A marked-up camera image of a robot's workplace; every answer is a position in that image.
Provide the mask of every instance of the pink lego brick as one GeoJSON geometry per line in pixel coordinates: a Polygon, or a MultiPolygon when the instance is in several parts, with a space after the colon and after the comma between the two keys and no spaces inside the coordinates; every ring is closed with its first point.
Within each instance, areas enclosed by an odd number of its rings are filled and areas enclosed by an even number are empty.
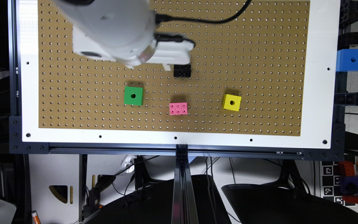
{"type": "Polygon", "coordinates": [[[187,103],[170,103],[170,115],[183,115],[187,114],[187,103]]]}

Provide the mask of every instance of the black block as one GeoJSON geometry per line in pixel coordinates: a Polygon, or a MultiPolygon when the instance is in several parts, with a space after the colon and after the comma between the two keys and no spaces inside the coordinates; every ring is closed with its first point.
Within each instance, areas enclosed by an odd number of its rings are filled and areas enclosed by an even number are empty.
{"type": "Polygon", "coordinates": [[[342,34],[338,37],[338,50],[358,46],[358,32],[342,34]]]}
{"type": "Polygon", "coordinates": [[[349,1],[341,5],[339,26],[345,27],[358,21],[358,1],[349,1]]]}
{"type": "Polygon", "coordinates": [[[190,78],[191,65],[174,65],[173,76],[177,78],[190,78]]]}

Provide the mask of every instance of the yellow block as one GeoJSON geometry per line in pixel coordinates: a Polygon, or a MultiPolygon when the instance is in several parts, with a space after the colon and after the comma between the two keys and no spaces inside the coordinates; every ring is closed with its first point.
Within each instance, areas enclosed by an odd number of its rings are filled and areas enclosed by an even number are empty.
{"type": "Polygon", "coordinates": [[[225,94],[223,98],[223,109],[239,111],[241,104],[241,96],[225,94]]]}

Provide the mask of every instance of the metal frame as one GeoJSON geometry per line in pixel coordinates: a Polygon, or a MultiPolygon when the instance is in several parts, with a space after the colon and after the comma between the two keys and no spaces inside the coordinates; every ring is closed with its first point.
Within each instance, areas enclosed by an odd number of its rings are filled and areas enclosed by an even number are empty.
{"type": "MultiPolygon", "coordinates": [[[[20,47],[16,37],[19,23],[16,21],[17,4],[10,0],[9,48],[11,60],[11,117],[9,123],[9,152],[13,154],[139,154],[171,155],[176,153],[175,144],[111,144],[111,143],[57,143],[23,142],[21,118],[21,74],[20,47]]],[[[336,74],[336,93],[346,89],[346,79],[336,74]]],[[[303,159],[340,161],[344,155],[344,106],[334,107],[333,130],[330,149],[282,148],[282,147],[242,147],[242,146],[202,146],[188,145],[189,156],[249,157],[266,159],[303,159]]]]}

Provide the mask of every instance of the green block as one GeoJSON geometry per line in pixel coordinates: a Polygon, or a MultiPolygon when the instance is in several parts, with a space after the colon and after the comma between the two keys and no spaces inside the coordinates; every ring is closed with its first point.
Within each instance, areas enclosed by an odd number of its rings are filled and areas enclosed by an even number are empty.
{"type": "Polygon", "coordinates": [[[124,103],[142,106],[143,88],[125,86],[124,103]]]}

